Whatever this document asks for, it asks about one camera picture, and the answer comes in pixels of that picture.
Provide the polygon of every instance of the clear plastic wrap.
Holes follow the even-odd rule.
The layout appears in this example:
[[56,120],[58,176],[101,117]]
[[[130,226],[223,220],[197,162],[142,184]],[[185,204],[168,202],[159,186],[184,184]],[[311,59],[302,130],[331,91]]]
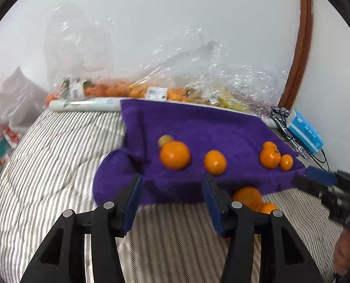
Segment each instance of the clear plastic wrap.
[[44,54],[47,80],[53,92],[47,98],[84,98],[91,81],[110,78],[113,70],[111,18],[89,22],[76,6],[65,3],[55,9],[48,24]]
[[276,105],[285,87],[284,72],[271,74],[267,69],[239,66],[226,62],[222,47],[215,41],[204,42],[202,30],[190,30],[164,42],[135,71],[123,79],[100,77],[67,78],[72,98],[74,80],[81,81],[84,97],[131,97],[172,100],[218,106],[266,115]]

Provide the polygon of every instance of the white wall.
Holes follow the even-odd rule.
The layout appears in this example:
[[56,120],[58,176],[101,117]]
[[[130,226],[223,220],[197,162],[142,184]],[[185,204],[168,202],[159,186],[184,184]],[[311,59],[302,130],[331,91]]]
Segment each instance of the white wall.
[[115,21],[117,72],[137,66],[143,52],[187,29],[202,28],[230,61],[289,72],[299,25],[299,0],[18,0],[0,23],[0,80],[17,66],[45,88],[44,34],[50,16],[70,1],[90,19]]
[[334,170],[350,172],[350,28],[327,0],[314,0],[314,30],[293,108],[317,129]]

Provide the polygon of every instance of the human hand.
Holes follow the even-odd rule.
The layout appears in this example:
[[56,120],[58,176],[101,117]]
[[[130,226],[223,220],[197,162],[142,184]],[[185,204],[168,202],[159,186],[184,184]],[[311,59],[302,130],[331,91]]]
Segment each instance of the human hand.
[[335,271],[339,275],[345,275],[350,268],[350,230],[344,228],[335,245],[333,254]]

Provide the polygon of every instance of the purple towel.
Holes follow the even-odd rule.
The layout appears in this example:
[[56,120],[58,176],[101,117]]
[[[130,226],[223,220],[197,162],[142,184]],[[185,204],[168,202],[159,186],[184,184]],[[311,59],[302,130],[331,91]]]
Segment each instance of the purple towel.
[[[121,105],[125,146],[108,154],[95,174],[97,204],[113,200],[135,172],[144,177],[141,204],[203,202],[204,156],[212,149],[227,159],[225,173],[216,179],[230,194],[244,186],[254,186],[263,195],[282,191],[293,187],[294,176],[305,173],[296,158],[288,172],[261,166],[259,154],[266,141],[274,142],[281,154],[296,157],[297,152],[257,117],[177,103],[123,100]],[[168,170],[159,160],[158,139],[164,134],[189,147],[191,164],[184,170]]]

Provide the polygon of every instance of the metal screw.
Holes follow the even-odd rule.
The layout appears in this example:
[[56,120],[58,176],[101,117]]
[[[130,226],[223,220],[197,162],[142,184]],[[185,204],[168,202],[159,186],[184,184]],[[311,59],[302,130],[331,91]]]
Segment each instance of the metal screw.
[[71,215],[73,215],[73,211],[71,209],[67,209],[65,210],[62,215],[65,217],[65,218],[68,218],[70,217]]
[[280,217],[282,217],[282,215],[283,215],[283,212],[281,212],[281,211],[278,210],[278,209],[275,209],[275,210],[273,211],[273,216],[274,216],[274,217],[280,218]]
[[112,209],[115,206],[115,203],[111,202],[111,201],[107,201],[103,204],[103,207],[105,209]]
[[241,209],[243,204],[241,204],[239,201],[233,201],[231,202],[231,206],[235,209]]

